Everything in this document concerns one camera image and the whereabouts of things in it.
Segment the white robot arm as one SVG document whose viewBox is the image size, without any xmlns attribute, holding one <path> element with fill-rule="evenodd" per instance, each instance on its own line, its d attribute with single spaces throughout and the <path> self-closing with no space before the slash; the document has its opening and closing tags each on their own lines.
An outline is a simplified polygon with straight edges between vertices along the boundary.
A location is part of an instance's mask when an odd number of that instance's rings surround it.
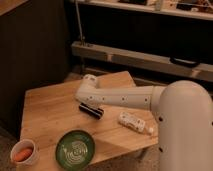
<svg viewBox="0 0 213 171">
<path fill-rule="evenodd" d="M 187 80 L 167 86 L 100 88 L 87 74 L 78 101 L 145 109 L 158 115 L 159 171 L 213 171 L 213 99 Z"/>
</svg>

